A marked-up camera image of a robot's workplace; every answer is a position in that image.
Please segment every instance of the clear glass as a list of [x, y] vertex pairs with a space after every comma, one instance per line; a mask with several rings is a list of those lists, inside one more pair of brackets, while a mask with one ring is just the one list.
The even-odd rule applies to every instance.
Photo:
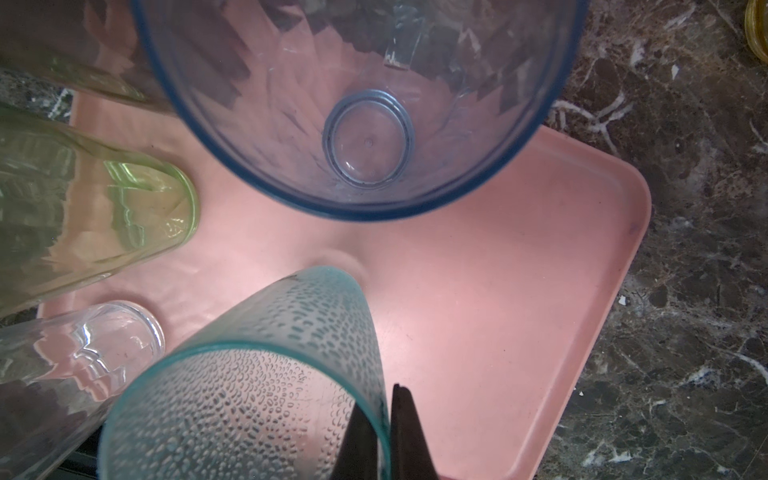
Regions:
[[587, 0], [132, 0], [179, 115], [294, 207], [385, 220], [477, 187], [533, 135]]
[[99, 472], [104, 480], [328, 478], [355, 401], [389, 465], [384, 385], [358, 284], [329, 266], [302, 270], [133, 383], [107, 420]]
[[172, 113], [138, 44], [130, 0], [0, 0], [0, 66]]
[[198, 214], [173, 165], [0, 104], [0, 316], [178, 247]]
[[156, 319], [130, 302], [0, 329], [0, 478], [44, 478], [164, 352]]

